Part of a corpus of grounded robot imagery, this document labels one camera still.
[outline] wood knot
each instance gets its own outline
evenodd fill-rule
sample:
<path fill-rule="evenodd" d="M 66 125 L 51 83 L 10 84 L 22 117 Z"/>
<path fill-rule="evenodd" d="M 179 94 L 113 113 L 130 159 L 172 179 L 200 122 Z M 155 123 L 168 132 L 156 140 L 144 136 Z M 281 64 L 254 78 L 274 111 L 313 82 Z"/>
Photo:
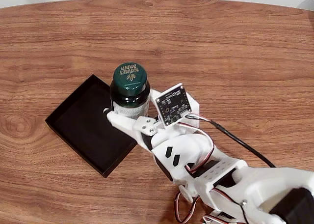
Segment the wood knot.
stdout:
<path fill-rule="evenodd" d="M 161 55 L 161 51 L 160 50 L 153 50 L 153 54 L 155 56 L 160 56 Z"/>
<path fill-rule="evenodd" d="M 31 122 L 24 116 L 7 116 L 2 125 L 6 133 L 13 138 L 25 138 L 31 132 Z"/>
<path fill-rule="evenodd" d="M 145 1 L 145 5 L 149 6 L 149 7 L 152 7 L 152 6 L 154 6 L 154 3 L 151 0 L 147 0 L 147 1 Z"/>

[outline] wood grain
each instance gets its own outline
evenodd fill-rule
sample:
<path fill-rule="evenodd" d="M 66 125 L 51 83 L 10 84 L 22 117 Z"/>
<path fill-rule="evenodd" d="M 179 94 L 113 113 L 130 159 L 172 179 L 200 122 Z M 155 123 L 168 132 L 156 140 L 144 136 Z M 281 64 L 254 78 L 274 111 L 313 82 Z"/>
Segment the wood grain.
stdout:
<path fill-rule="evenodd" d="M 203 115 L 277 166 L 314 171 L 313 17 L 211 0 L 1 9 L 0 223 L 176 223 L 177 188 L 143 149 L 104 179 L 44 122 L 89 75 L 109 83 L 126 61 L 143 64 L 157 90 L 184 83 Z M 265 166 L 210 125 L 202 128 L 230 156 Z M 191 223 L 204 212 L 198 204 Z"/>

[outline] circuit board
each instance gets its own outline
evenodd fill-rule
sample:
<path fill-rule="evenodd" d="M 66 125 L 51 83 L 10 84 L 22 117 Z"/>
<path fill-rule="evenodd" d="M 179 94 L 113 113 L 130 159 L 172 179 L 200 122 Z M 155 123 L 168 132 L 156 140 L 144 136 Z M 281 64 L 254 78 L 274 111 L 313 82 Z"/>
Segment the circuit board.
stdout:
<path fill-rule="evenodd" d="M 182 84 L 178 84 L 163 92 L 156 99 L 156 104 L 165 126 L 176 123 L 191 112 L 191 106 Z"/>

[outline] metal bolt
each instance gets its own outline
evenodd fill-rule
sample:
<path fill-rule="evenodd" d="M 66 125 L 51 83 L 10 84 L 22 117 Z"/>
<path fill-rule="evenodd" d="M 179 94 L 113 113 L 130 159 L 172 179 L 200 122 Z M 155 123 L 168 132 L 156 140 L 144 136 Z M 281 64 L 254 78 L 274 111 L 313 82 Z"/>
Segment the metal bolt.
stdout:
<path fill-rule="evenodd" d="M 244 206 L 246 204 L 247 204 L 247 200 L 244 199 L 244 200 L 241 201 L 241 206 Z"/>

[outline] white label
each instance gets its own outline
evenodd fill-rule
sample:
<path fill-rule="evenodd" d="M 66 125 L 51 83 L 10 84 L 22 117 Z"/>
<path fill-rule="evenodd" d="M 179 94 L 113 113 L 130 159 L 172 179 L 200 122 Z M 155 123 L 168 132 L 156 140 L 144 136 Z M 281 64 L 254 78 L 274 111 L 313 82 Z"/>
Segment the white label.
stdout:
<path fill-rule="evenodd" d="M 113 108 L 116 114 L 123 115 L 125 117 L 137 119 L 140 116 L 147 116 L 149 107 L 149 97 L 147 101 L 139 107 L 136 108 L 126 108 L 118 105 L 113 101 Z"/>

